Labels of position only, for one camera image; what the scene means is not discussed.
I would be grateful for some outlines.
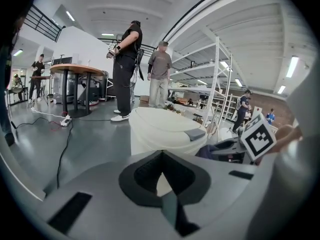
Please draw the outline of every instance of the gray cap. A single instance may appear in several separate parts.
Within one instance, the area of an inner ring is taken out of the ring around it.
[[[168,45],[169,45],[169,43],[166,42],[166,41],[160,41],[159,42],[159,46],[168,46]]]

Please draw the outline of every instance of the white container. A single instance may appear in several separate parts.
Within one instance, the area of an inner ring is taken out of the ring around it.
[[[171,111],[150,107],[132,110],[131,155],[157,150],[194,156],[206,144],[207,130],[199,123]],[[205,135],[194,141],[184,132],[200,129]]]

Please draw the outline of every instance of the wooden tabletop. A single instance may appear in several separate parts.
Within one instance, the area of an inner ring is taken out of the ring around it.
[[[80,74],[80,75],[86,75],[87,72],[92,73],[92,75],[96,77],[102,77],[105,75],[103,71],[96,69],[94,67],[77,65],[77,64],[57,64],[57,65],[53,65],[50,68],[50,71],[52,73],[59,73],[59,74],[62,74],[65,70],[69,70],[69,73]]]
[[[30,76],[31,79],[40,79],[40,80],[45,80],[45,79],[50,79],[49,75],[44,75],[44,76]]]

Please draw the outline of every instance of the black t-shirt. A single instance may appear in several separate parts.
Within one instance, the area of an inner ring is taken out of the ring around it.
[[[41,70],[46,69],[45,64],[43,62],[34,62],[31,67],[36,68],[36,71],[33,71],[32,76],[33,77],[40,77],[41,76]]]
[[[239,111],[242,112],[242,113],[246,113],[247,112],[247,108],[242,106],[242,102],[244,102],[246,105],[248,105],[248,98],[243,95],[241,98],[240,98],[240,108],[239,108]]]
[[[127,47],[120,50],[120,54],[129,56],[133,59],[137,57],[138,50],[140,49],[141,43],[142,43],[142,31],[139,25],[133,24],[130,26],[126,32],[124,32],[121,41],[123,41],[127,36],[130,35],[131,31],[136,31],[139,33],[138,39],[133,42],[132,44],[128,45]]]

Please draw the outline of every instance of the gray t-shirt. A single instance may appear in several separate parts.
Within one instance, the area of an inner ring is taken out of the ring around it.
[[[170,55],[166,52],[155,51],[152,53],[148,64],[152,65],[151,78],[165,79],[168,77],[168,69],[172,67]]]

